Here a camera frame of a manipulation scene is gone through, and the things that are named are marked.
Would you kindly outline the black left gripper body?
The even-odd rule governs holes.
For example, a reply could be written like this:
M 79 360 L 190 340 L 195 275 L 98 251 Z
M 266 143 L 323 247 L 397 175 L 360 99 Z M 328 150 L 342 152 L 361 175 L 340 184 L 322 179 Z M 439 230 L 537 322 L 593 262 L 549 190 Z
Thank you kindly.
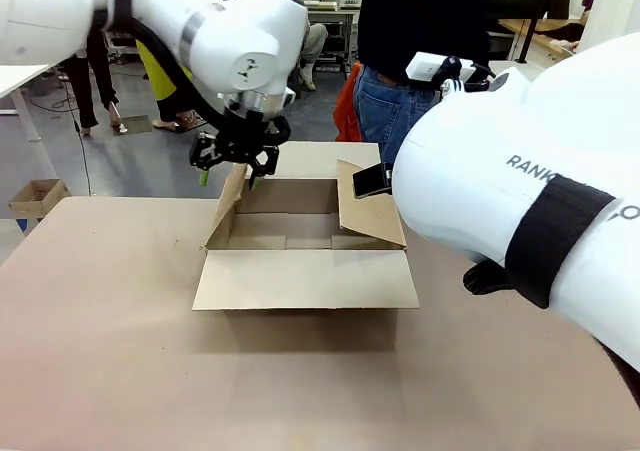
M 218 155 L 223 161 L 249 164 L 266 146 L 287 142 L 291 128 L 284 116 L 264 120 L 264 115 L 247 110 L 240 115 L 230 109 L 224 111 L 225 125 L 218 131 Z

